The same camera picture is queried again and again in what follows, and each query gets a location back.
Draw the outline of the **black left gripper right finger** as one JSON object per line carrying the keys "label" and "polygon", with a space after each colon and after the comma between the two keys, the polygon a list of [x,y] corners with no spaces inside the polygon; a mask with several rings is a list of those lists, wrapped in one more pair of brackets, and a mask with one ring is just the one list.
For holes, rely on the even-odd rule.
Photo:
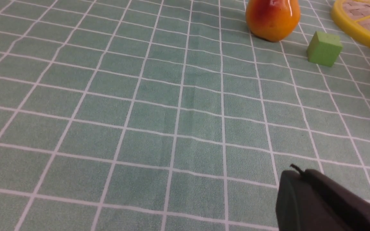
{"label": "black left gripper right finger", "polygon": [[370,231],[370,203],[314,169],[304,178],[351,230]]}

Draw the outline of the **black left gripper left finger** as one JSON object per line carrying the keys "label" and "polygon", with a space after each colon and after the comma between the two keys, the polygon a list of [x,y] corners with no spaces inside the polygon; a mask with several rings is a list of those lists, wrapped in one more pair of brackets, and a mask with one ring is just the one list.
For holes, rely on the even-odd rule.
{"label": "black left gripper left finger", "polygon": [[322,180],[291,164],[281,174],[276,216],[281,231],[352,231],[345,201]]}

